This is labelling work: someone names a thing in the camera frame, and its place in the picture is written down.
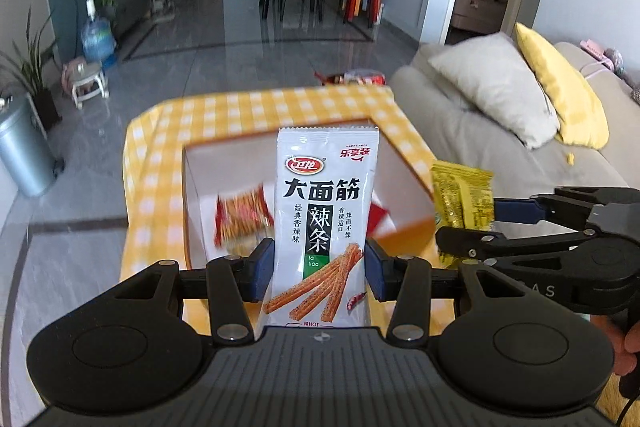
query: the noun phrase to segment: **human hand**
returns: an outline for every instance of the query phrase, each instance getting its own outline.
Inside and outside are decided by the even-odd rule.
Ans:
[[[611,341],[615,358],[613,372],[624,377],[631,373],[638,364],[636,353],[640,353],[640,323],[635,324],[627,334],[612,323],[608,317],[591,315],[591,324],[602,330]]]

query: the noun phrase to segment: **plant pot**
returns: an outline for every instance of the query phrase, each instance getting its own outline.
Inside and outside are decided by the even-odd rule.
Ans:
[[[45,131],[51,129],[55,124],[62,121],[56,105],[53,103],[51,91],[47,88],[38,91],[33,95],[33,105],[36,107],[40,121]]]

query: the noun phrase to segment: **white stool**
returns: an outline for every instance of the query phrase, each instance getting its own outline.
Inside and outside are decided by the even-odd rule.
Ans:
[[[107,77],[102,71],[102,65],[98,62],[92,62],[91,64],[78,64],[78,66],[71,72],[69,81],[73,86],[71,90],[71,98],[78,109],[82,109],[82,102],[84,102],[84,100],[89,100],[99,94],[101,94],[103,98],[109,98]],[[84,91],[80,89],[81,87],[86,86],[90,89],[94,83],[98,84],[98,89],[92,89],[88,93],[78,95],[79,91]]]

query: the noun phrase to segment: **ribbed gray surface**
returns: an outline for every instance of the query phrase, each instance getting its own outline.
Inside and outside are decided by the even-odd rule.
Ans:
[[[585,409],[559,419],[486,412],[446,387],[427,355],[385,344],[376,330],[267,330],[257,344],[223,349],[183,395],[118,418],[57,409],[34,427],[605,427]]]

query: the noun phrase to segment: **red oval logo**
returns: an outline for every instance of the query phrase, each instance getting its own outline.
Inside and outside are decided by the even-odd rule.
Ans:
[[[302,176],[310,176],[324,169],[322,160],[308,156],[292,156],[285,165],[293,174],[301,174]]]

